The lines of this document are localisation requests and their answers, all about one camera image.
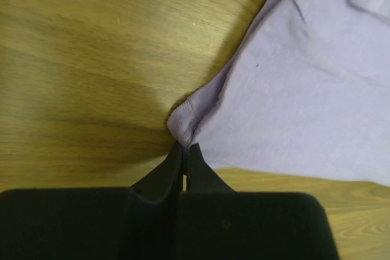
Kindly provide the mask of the purple t shirt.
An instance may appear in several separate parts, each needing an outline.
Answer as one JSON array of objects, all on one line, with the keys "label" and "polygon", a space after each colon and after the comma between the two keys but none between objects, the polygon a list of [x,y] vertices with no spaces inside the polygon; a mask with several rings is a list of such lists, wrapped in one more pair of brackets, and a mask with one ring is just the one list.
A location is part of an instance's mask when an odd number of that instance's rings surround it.
[{"label": "purple t shirt", "polygon": [[213,168],[389,184],[389,0],[267,0],[170,115]]}]

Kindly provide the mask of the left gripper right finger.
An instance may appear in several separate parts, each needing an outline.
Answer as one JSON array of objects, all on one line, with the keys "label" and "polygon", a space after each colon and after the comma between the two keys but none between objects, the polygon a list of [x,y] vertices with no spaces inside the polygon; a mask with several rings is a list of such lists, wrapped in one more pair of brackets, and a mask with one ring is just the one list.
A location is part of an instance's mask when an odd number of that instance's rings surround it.
[{"label": "left gripper right finger", "polygon": [[237,192],[188,153],[178,201],[179,259],[339,259],[324,208],[302,192]]}]

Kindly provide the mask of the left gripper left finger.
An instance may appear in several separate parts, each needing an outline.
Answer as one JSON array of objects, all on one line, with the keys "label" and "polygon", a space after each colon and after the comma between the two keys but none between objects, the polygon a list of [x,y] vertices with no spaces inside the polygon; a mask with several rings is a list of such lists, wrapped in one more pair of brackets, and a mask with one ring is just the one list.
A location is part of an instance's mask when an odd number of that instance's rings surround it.
[{"label": "left gripper left finger", "polygon": [[130,187],[1,193],[2,259],[171,259],[182,154]]}]

